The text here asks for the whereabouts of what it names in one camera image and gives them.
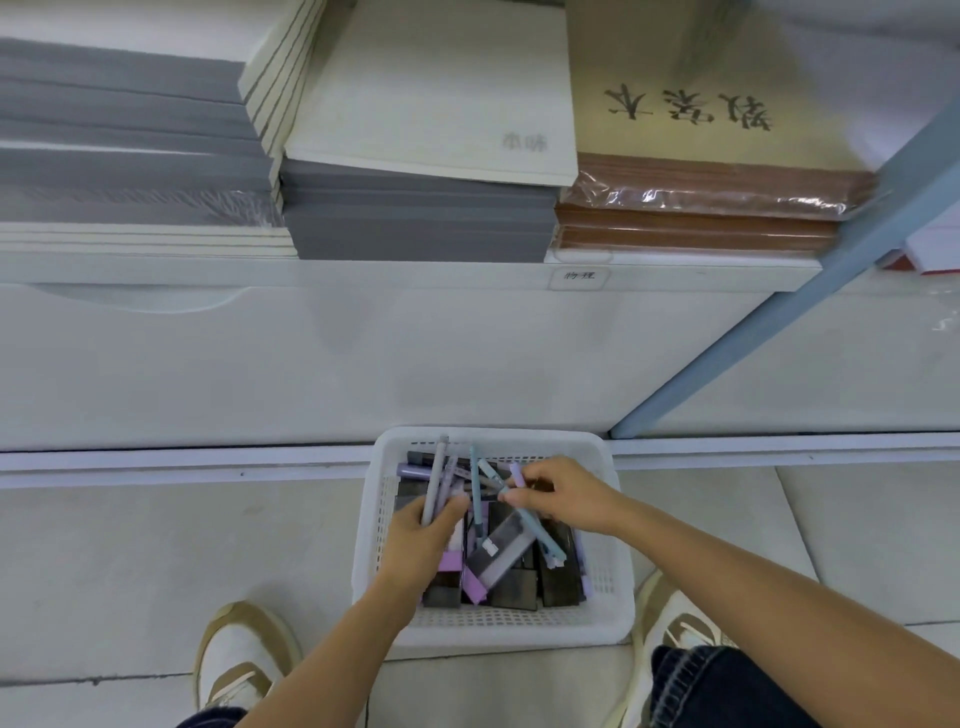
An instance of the human hand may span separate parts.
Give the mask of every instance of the human hand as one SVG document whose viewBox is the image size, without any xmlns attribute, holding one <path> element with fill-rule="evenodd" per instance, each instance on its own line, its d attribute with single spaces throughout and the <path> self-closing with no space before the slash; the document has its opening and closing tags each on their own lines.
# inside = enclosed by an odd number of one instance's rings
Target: human hand
<svg viewBox="0 0 960 728">
<path fill-rule="evenodd" d="M 453 529 L 470 506 L 467 496 L 452 497 L 430 525 L 421 526 L 425 502 L 419 497 L 394 513 L 375 579 L 410 597 L 414 606 L 436 575 Z"/>
<path fill-rule="evenodd" d="M 523 479 L 535 487 L 513 488 L 501 493 L 500 500 L 585 531 L 613 535 L 617 515 L 630 500 L 568 457 L 530 463 L 523 469 Z M 535 480 L 551 484 L 553 491 L 538 489 Z"/>
</svg>

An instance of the printed chinese characters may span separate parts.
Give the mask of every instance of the printed chinese characters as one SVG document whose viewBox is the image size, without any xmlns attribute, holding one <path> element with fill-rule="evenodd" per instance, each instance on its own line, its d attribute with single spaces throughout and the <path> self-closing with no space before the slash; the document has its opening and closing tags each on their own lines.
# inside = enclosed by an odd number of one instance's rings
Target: printed chinese characters
<svg viewBox="0 0 960 728">
<path fill-rule="evenodd" d="M 639 96 L 631 98 L 630 89 L 627 88 L 626 84 L 620 84 L 620 92 L 614 93 L 613 91 L 607 89 L 604 91 L 604 95 L 610 96 L 612 99 L 615 99 L 620 103 L 620 106 L 623 109 L 607 109 L 610 113 L 623 113 L 626 112 L 628 117 L 636 121 L 637 110 L 636 107 L 639 106 L 640 101 L 643 97 L 646 96 L 645 93 L 641 93 Z M 640 111 L 639 113 L 653 114 L 652 111 Z"/>
<path fill-rule="evenodd" d="M 521 137 L 516 132 L 503 135 L 504 149 L 525 149 L 528 152 L 546 152 L 546 136 L 541 133 L 527 134 Z"/>
<path fill-rule="evenodd" d="M 670 117 L 677 121 L 688 121 L 694 126 L 701 121 L 708 124 L 713 122 L 713 114 L 704 113 L 706 103 L 699 98 L 699 93 L 686 93 L 682 88 L 679 91 L 664 91 L 663 101 L 670 105 Z"/>
<path fill-rule="evenodd" d="M 707 110 L 707 105 L 712 97 L 705 97 L 702 93 L 689 92 L 681 88 L 676 91 L 665 89 L 663 91 L 663 102 L 669 107 L 668 113 L 674 121 L 687 121 L 693 126 L 702 124 L 712 124 L 716 117 Z M 640 108 L 640 103 L 646 97 L 646 92 L 636 96 L 630 92 L 626 84 L 620 84 L 620 90 L 614 91 L 610 88 L 604 91 L 604 95 L 614 99 L 619 105 L 619 109 L 607 109 L 612 114 L 626 113 L 627 118 L 637 121 L 641 114 L 653 115 L 653 111 L 645 111 Z M 770 112 L 766 105 L 758 101 L 754 96 L 731 96 L 725 93 L 719 93 L 717 99 L 726 102 L 728 119 L 746 130 L 761 129 L 770 132 L 773 129 L 773 120 L 770 118 Z M 529 139 L 527 137 L 527 148 L 529 149 Z M 512 140 L 512 144 L 517 147 L 520 144 L 519 136 Z"/>
<path fill-rule="evenodd" d="M 765 104 L 753 96 L 747 96 L 742 102 L 739 96 L 728 96 L 724 93 L 718 96 L 727 102 L 727 114 L 732 122 L 740 124 L 744 129 L 770 131 L 770 117 L 767 116 Z"/>
</svg>

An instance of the gray floor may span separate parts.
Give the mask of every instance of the gray floor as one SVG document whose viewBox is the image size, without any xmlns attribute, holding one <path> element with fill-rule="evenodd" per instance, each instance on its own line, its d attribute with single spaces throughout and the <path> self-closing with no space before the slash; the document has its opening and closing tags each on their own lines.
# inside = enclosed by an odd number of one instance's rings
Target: gray floor
<svg viewBox="0 0 960 728">
<path fill-rule="evenodd" d="M 958 474 L 939 463 L 621 481 L 960 656 Z M 0 714 L 23 728 L 170 728 L 190 713 L 206 621 L 245 596 L 316 644 L 349 604 L 360 491 L 327 480 L 0 492 L 0 682 L 20 683 L 0 689 Z M 651 568 L 636 557 L 637 578 Z M 631 660 L 629 648 L 597 647 L 390 662 L 366 722 L 598 725 Z M 415 687 L 441 677 L 446 690 L 420 700 Z"/>
</svg>

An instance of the paper stack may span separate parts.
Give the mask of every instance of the paper stack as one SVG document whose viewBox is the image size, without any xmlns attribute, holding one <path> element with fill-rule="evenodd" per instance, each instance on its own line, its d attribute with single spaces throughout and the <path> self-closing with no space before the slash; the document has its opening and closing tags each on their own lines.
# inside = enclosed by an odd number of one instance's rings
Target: paper stack
<svg viewBox="0 0 960 728">
<path fill-rule="evenodd" d="M 326 33 L 282 172 L 300 257 L 542 262 L 577 175 L 564 11 L 363 0 Z"/>
<path fill-rule="evenodd" d="M 0 252 L 295 255 L 278 175 L 323 13 L 4 3 Z"/>
</svg>

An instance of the white sneaker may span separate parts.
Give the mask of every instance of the white sneaker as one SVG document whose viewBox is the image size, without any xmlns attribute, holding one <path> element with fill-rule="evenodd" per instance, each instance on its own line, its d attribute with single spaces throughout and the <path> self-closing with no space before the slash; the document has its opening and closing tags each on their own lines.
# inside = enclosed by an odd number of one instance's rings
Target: white sneaker
<svg viewBox="0 0 960 728">
<path fill-rule="evenodd" d="M 206 626 L 193 669 L 194 705 L 249 710 L 302 659 L 290 628 L 248 601 L 223 607 Z"/>
<path fill-rule="evenodd" d="M 636 593 L 636 621 L 630 634 L 634 642 L 634 672 L 627 696 L 607 717 L 604 728 L 637 728 L 649 715 L 648 703 L 654 688 L 651 659 L 657 647 L 736 647 L 662 571 L 652 573 Z"/>
</svg>

